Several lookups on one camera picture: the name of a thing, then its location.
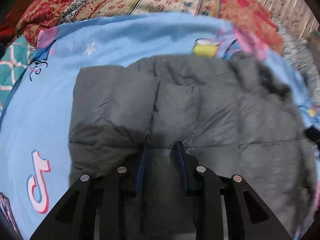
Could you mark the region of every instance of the red floral blanket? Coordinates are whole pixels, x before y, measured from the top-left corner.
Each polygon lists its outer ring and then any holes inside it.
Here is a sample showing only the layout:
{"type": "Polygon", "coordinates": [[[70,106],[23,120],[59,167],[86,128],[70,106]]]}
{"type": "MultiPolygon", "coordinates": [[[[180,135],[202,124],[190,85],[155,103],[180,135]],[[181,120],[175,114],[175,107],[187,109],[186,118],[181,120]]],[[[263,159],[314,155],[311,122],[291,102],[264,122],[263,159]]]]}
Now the red floral blanket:
{"type": "Polygon", "coordinates": [[[17,24],[36,45],[40,30],[99,16],[177,11],[220,17],[240,29],[255,33],[273,50],[281,52],[283,40],[268,11],[255,0],[35,0],[17,24]]]}

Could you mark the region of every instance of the yellow cartoon character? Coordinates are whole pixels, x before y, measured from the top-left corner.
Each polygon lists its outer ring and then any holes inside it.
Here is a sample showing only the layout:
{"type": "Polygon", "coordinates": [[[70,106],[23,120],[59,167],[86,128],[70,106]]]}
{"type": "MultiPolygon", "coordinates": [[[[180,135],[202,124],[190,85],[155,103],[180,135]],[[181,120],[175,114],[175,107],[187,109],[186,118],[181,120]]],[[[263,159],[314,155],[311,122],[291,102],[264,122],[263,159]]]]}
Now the yellow cartoon character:
{"type": "Polygon", "coordinates": [[[197,56],[214,57],[217,54],[219,44],[219,42],[209,39],[198,39],[192,48],[192,52],[197,56]]]}
{"type": "Polygon", "coordinates": [[[315,117],[317,112],[314,110],[314,108],[310,108],[308,109],[308,114],[311,116],[311,117],[315,117]]]}

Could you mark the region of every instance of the pink cartoon print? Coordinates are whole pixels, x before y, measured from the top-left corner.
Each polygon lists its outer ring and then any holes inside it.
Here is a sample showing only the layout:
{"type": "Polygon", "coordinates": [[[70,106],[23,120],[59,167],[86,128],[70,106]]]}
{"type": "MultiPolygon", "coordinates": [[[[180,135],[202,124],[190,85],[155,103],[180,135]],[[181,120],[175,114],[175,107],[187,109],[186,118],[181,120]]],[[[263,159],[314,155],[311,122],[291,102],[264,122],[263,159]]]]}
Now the pink cartoon print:
{"type": "Polygon", "coordinates": [[[316,200],[315,200],[315,212],[320,209],[320,182],[318,182],[318,187],[316,190],[316,200]]]}
{"type": "Polygon", "coordinates": [[[37,49],[45,49],[56,39],[59,28],[53,27],[49,30],[40,31],[38,35],[37,49]]]}
{"type": "Polygon", "coordinates": [[[256,35],[236,28],[233,30],[233,35],[237,38],[244,53],[254,54],[259,61],[266,60],[268,46],[256,35]]]}
{"type": "Polygon", "coordinates": [[[34,209],[41,214],[45,214],[49,209],[49,196],[47,193],[47,188],[45,185],[42,172],[50,172],[51,169],[50,169],[49,161],[42,159],[38,151],[32,152],[32,159],[33,159],[33,167],[35,170],[35,176],[30,175],[28,177],[28,182],[27,182],[28,196],[34,209]],[[39,200],[36,200],[34,195],[34,190],[36,187],[38,188],[38,191],[40,193],[39,200]]]}

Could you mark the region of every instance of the silver bolt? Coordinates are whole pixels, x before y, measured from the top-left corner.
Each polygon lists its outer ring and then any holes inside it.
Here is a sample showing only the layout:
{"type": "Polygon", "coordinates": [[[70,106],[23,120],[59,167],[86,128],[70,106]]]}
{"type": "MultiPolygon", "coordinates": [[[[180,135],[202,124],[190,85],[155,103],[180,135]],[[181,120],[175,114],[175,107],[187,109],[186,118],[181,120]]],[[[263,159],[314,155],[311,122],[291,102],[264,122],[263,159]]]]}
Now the silver bolt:
{"type": "Polygon", "coordinates": [[[117,169],[117,171],[118,171],[119,173],[125,173],[125,172],[127,171],[127,168],[121,166],[121,167],[119,167],[119,168],[117,169]]]}
{"type": "Polygon", "coordinates": [[[200,172],[200,173],[204,173],[206,168],[204,166],[198,166],[197,168],[197,171],[200,172]]]}
{"type": "Polygon", "coordinates": [[[234,175],[234,176],[233,176],[233,180],[234,180],[235,182],[241,182],[241,181],[242,181],[242,177],[241,177],[240,175],[234,175]]]}
{"type": "Polygon", "coordinates": [[[81,175],[80,180],[81,180],[81,181],[88,181],[89,178],[90,178],[90,177],[89,177],[88,174],[84,174],[84,175],[81,175]]]}

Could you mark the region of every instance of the white star print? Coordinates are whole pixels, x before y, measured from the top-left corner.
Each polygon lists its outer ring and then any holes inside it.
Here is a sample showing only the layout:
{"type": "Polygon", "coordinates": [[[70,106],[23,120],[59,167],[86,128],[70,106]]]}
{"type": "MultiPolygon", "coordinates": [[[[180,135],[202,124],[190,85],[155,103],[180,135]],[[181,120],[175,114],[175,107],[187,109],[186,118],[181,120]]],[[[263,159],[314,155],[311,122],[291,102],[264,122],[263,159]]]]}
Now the white star print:
{"type": "Polygon", "coordinates": [[[94,47],[94,42],[92,42],[91,44],[87,44],[87,49],[85,50],[85,53],[89,55],[91,55],[91,53],[95,52],[96,49],[94,47]]]}

